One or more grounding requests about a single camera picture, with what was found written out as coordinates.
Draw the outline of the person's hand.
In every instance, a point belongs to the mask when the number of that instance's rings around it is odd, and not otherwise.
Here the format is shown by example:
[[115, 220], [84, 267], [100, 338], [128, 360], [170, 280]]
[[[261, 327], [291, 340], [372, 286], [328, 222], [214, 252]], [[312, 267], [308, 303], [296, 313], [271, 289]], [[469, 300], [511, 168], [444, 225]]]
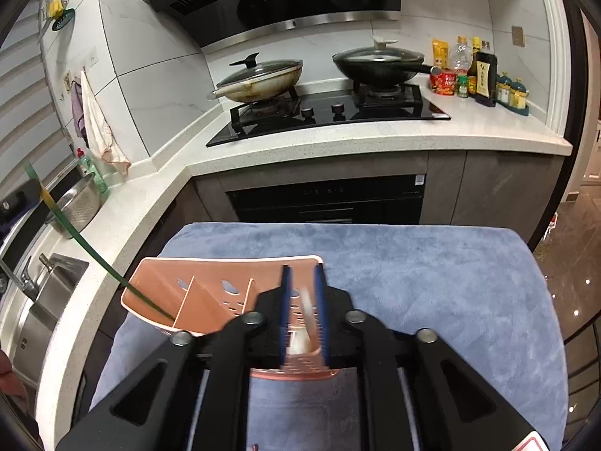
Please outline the person's hand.
[[23, 382], [16, 376], [9, 357], [0, 350], [0, 385], [1, 391], [11, 397], [27, 403], [27, 390]]

